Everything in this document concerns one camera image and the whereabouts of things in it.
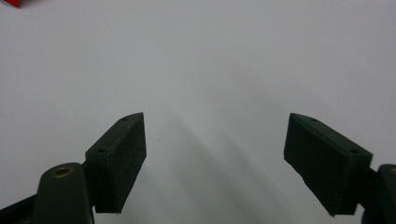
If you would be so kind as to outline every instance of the white table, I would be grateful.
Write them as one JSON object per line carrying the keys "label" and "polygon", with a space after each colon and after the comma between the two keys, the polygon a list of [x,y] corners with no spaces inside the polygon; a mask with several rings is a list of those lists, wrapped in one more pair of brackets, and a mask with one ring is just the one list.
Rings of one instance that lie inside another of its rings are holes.
{"label": "white table", "polygon": [[396,162],[396,2],[0,4],[0,207],[143,111],[148,157],[96,223],[360,223],[283,161],[290,112]]}

